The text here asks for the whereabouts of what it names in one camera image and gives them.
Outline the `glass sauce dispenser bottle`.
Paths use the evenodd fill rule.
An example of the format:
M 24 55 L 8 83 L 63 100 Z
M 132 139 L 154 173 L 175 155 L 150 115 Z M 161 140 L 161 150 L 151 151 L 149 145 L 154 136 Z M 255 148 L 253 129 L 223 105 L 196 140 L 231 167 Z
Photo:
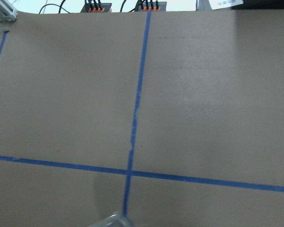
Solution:
M 126 216 L 116 213 L 90 225 L 89 227 L 133 227 L 133 223 Z

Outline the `brown paper table cover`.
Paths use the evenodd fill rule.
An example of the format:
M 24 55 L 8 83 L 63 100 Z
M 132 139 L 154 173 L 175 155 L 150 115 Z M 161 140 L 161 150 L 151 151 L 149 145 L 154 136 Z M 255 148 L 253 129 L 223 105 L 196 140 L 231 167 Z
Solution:
M 284 10 L 0 23 L 0 227 L 284 227 Z

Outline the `orange black connector box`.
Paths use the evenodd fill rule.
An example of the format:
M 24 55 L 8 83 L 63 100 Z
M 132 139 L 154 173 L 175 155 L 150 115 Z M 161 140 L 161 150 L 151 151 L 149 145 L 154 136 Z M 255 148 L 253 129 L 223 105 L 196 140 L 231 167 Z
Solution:
M 112 12 L 112 3 L 102 3 L 100 0 L 85 0 L 81 13 Z

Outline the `black box with label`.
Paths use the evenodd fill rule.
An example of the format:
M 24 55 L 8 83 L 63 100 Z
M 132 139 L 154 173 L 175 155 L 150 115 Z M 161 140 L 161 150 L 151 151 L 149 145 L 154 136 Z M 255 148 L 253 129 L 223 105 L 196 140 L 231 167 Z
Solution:
M 284 0 L 197 0 L 197 11 L 284 9 Z

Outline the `aluminium frame post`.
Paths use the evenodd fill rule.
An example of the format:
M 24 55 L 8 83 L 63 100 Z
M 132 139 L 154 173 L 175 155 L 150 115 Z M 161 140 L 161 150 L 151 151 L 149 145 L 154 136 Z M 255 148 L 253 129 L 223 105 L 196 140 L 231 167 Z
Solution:
M 18 10 L 8 1 L 0 0 L 0 22 L 15 22 Z

